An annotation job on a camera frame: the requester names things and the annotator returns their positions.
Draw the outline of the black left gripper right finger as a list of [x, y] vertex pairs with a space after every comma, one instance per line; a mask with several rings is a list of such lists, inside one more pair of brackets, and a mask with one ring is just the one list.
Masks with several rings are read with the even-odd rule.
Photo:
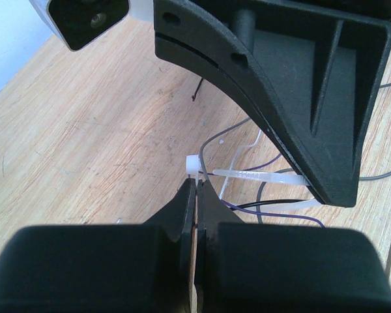
[[243, 222], [197, 187], [200, 312], [391, 312], [370, 240], [355, 230]]

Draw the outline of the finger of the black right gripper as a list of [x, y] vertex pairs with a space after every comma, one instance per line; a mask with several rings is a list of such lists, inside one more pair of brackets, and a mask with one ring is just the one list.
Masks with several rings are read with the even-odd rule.
[[195, 45], [155, 36], [156, 56], [205, 78], [234, 100], [303, 175], [315, 194], [315, 43], [255, 35], [249, 52], [237, 38]]
[[232, 98], [322, 204], [356, 204], [391, 1], [155, 1], [155, 53]]

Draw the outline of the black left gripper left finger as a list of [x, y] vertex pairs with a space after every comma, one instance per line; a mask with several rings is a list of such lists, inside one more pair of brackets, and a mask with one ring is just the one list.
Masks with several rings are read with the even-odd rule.
[[189, 312], [196, 183], [142, 224], [41, 225], [0, 254], [0, 312]]

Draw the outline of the white zip tie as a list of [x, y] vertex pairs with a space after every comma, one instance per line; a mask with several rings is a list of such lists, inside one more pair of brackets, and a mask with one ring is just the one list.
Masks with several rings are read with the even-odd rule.
[[[282, 157], [278, 157], [275, 149], [243, 149], [238, 155], [236, 149], [214, 148], [205, 152], [205, 162], [208, 170], [214, 168], [228, 168], [234, 166], [236, 169], [249, 168], [270, 162], [266, 171], [286, 169], [289, 166]], [[240, 206], [245, 203], [253, 203], [266, 200], [308, 200], [312, 198], [309, 190], [304, 186], [284, 185], [267, 183], [261, 188], [259, 181], [243, 180], [212, 176], [210, 178], [214, 190], [223, 200]], [[255, 207], [236, 210], [236, 214], [246, 222], [258, 224], [292, 224], [318, 226], [320, 223], [329, 224], [330, 209], [326, 206], [308, 207], [294, 211], [266, 211], [260, 208], [259, 212], [264, 215], [258, 216], [254, 212]]]

